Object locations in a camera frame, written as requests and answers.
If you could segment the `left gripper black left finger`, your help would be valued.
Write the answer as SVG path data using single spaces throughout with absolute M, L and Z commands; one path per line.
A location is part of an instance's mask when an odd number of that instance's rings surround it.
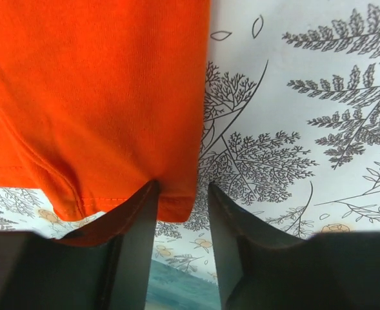
M 0 309 L 144 309 L 159 185 L 63 238 L 0 231 Z

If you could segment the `orange t shirt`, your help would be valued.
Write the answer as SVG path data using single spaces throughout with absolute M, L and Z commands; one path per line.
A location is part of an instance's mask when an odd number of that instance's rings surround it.
M 124 232 L 155 180 L 158 219 L 187 221 L 209 22 L 209 1 L 0 1 L 0 187 Z

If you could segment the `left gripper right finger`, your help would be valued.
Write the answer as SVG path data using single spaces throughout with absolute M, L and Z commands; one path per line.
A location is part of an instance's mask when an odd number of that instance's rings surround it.
M 380 232 L 302 240 L 208 187 L 223 309 L 380 309 Z

